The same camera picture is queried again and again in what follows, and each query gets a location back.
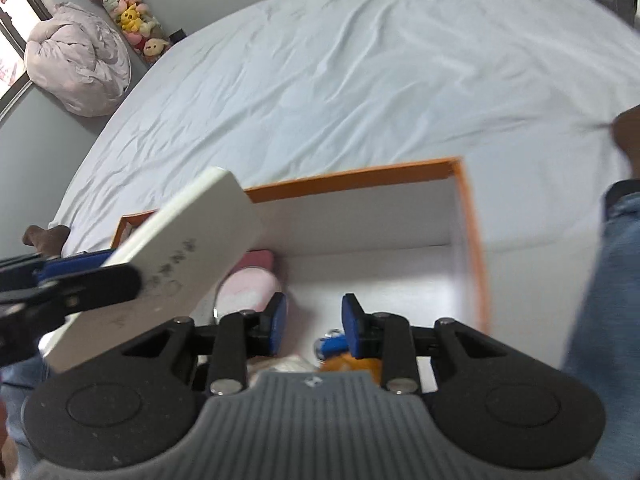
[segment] blue denim jeans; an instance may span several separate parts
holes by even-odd
[[[640,476],[640,192],[608,208],[602,249],[578,316],[564,370],[590,386],[607,412],[593,462],[612,480]],[[48,376],[40,358],[2,370],[9,436],[21,478],[36,463],[22,429],[22,406]]]

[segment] gray ribbed surface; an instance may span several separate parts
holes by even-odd
[[[489,466],[454,448],[417,397],[378,388],[367,372],[265,373],[255,388],[210,399],[169,452],[112,472],[42,463],[35,480],[604,480],[587,461],[549,472]]]

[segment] jeans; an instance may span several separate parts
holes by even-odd
[[[640,477],[640,186],[629,191],[635,192],[607,209],[596,271],[564,364],[604,403],[606,428],[592,462],[612,480]]]

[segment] white bed sheet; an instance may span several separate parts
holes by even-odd
[[[626,170],[608,124],[638,103],[640,38],[591,0],[267,0],[150,70],[52,225],[100,250],[210,165],[255,186],[463,155],[494,335],[558,364]]]

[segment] yellow plush toy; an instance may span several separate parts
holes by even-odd
[[[125,32],[137,32],[142,25],[140,19],[140,13],[136,10],[136,4],[133,4],[129,9],[125,10],[120,16],[120,26]]]

